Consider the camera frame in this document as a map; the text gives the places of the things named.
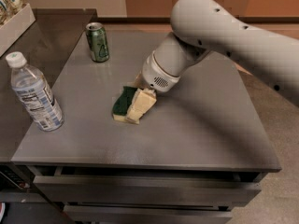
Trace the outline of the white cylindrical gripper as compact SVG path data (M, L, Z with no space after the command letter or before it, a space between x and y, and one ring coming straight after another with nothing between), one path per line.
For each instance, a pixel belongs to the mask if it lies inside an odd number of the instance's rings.
M150 89L138 89L135 92L125 116L132 123L138 123L142 116L154 106L157 101L155 91L170 91L179 82L180 77L166 73L156 61L155 52L153 51L144 62L141 74L137 75L134 86L143 88L143 80Z

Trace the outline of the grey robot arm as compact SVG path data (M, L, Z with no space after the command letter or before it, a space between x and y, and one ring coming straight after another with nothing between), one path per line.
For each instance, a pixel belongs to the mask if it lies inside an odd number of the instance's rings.
M214 0L177 0L172 31L144 61L135 86L170 91L212 51L229 58L293 105L299 104L299 40L240 21Z

